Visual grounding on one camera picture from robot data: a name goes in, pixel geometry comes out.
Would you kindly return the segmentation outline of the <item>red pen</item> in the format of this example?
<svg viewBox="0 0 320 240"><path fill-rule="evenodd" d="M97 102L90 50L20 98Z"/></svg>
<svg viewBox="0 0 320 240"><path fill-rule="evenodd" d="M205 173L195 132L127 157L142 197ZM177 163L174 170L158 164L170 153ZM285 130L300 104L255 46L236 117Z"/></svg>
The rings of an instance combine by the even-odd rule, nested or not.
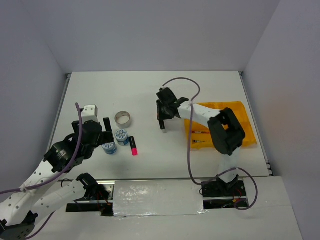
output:
<svg viewBox="0 0 320 240"><path fill-rule="evenodd" d="M192 131L192 134L210 134L209 131Z"/></svg>

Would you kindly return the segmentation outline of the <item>blue pen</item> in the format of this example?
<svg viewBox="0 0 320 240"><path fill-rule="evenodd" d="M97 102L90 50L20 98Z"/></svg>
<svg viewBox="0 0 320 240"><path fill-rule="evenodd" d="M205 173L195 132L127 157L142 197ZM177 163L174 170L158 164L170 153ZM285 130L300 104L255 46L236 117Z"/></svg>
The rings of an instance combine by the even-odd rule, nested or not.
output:
<svg viewBox="0 0 320 240"><path fill-rule="evenodd" d="M197 144L197 143L200 143L200 144L211 144L210 141L201 141L201 140L192 140L192 143L195 143L195 144Z"/></svg>

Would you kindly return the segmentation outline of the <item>pink cap highlighter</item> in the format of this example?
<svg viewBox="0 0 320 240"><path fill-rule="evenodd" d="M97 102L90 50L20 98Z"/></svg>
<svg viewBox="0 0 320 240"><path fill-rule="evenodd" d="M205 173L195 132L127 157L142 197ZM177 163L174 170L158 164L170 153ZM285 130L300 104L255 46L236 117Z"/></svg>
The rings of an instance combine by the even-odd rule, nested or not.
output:
<svg viewBox="0 0 320 240"><path fill-rule="evenodd" d="M134 136L130 136L129 137L129 143L130 143L130 148L131 148L131 153L133 156L137 156L138 155L138 149L137 149L137 145L136 145L136 141Z"/></svg>

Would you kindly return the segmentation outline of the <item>orange cap highlighter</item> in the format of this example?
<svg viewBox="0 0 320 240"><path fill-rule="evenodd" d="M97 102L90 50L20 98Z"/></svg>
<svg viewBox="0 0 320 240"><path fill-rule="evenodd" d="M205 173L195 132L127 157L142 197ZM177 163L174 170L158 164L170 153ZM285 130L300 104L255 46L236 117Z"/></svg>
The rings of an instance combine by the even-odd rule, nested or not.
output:
<svg viewBox="0 0 320 240"><path fill-rule="evenodd" d="M159 110L158 107L157 107L157 120L158 120L158 121L160 120L160 110Z"/></svg>

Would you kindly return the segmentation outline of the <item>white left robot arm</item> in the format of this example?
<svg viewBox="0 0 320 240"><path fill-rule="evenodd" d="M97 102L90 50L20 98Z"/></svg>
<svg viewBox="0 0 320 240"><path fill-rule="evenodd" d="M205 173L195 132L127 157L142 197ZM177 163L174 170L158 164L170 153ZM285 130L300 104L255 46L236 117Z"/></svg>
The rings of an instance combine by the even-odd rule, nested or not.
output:
<svg viewBox="0 0 320 240"><path fill-rule="evenodd" d="M74 167L88 160L96 148L114 140L109 118L103 124L94 120L74 121L73 133L55 143L44 155L38 168L0 204L0 238L28 240L36 224L69 202L107 200L110 191L89 173L82 173L54 193L46 192Z"/></svg>

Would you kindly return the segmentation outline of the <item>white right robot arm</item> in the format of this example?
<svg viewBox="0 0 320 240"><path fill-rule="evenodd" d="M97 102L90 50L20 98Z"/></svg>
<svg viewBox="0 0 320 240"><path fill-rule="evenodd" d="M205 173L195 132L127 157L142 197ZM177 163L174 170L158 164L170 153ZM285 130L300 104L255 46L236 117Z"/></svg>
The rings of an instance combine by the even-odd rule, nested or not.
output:
<svg viewBox="0 0 320 240"><path fill-rule="evenodd" d="M165 120L174 118L190 120L209 129L214 148L223 155L216 177L217 190L223 196L230 195L239 179L238 153L246 137L232 109L212 109L185 97L178 99L168 87L161 88L156 95L157 120L161 130L165 129Z"/></svg>

